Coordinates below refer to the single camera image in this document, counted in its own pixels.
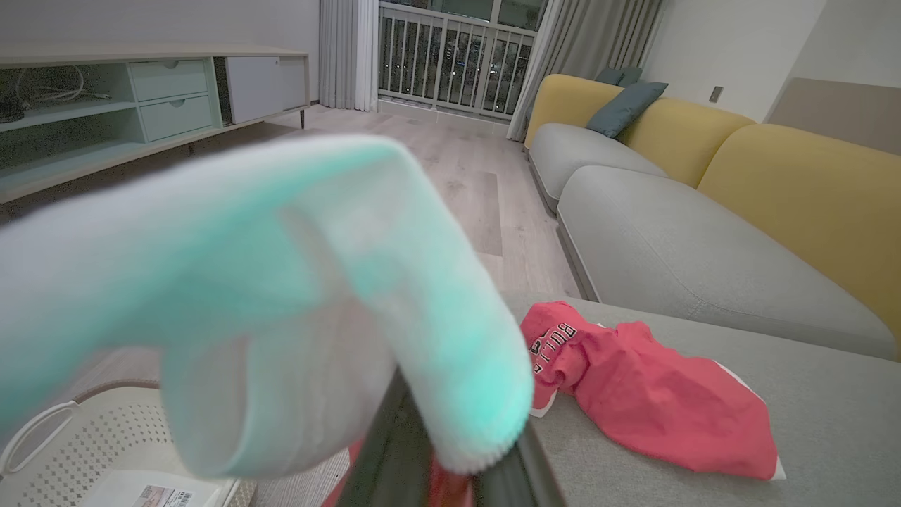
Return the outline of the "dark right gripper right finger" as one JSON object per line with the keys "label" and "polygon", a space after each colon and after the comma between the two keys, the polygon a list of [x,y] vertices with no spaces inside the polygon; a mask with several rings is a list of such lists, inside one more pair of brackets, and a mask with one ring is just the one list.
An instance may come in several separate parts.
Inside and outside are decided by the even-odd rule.
{"label": "dark right gripper right finger", "polygon": [[475,506],[563,506],[534,427],[527,425],[515,445],[495,464],[475,475]]}

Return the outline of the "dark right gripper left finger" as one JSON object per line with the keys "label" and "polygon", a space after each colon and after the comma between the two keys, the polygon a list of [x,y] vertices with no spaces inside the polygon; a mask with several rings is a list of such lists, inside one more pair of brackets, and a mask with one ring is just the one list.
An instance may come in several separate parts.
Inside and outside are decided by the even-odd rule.
{"label": "dark right gripper left finger", "polygon": [[427,506],[432,447],[403,373],[396,370],[348,469],[339,506]]}

